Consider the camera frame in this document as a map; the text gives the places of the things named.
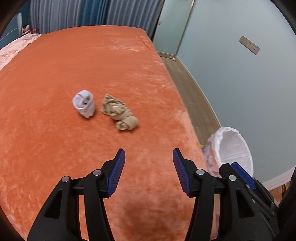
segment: trash bin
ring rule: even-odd
[[[209,173],[221,177],[219,168],[224,163],[237,162],[245,171],[253,176],[253,158],[249,147],[238,132],[230,127],[219,128],[202,148]]]

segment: crumpled beige stocking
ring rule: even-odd
[[[138,118],[133,116],[133,113],[125,106],[123,101],[115,99],[111,95],[105,95],[102,105],[101,112],[118,121],[115,124],[118,130],[132,130],[138,125]]]

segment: wooden floor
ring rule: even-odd
[[[174,61],[162,57],[162,60],[183,99],[200,144],[205,145],[207,139],[220,128],[212,108],[195,80],[178,59]]]
[[[286,184],[277,187],[275,189],[270,190],[270,194],[277,200],[278,203],[281,202],[282,198],[284,197],[285,193],[287,192],[291,182],[287,182]]]

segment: orange fleece bedspread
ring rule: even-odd
[[[81,90],[94,95],[93,118],[72,106]],[[124,101],[139,126],[118,131],[99,111],[105,94]],[[0,96],[0,205],[24,238],[63,176],[84,177],[123,148],[121,179],[105,199],[115,240],[184,240],[194,199],[182,192],[172,151],[179,147],[206,166],[176,86],[143,30],[88,26],[45,34],[0,71]]]

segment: wall outlet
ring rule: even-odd
[[[246,37],[242,36],[239,40],[239,42],[244,45],[246,48],[248,48],[249,50],[252,51],[253,54],[257,55],[260,48],[254,44],[253,42],[251,42],[250,40],[248,40]]]

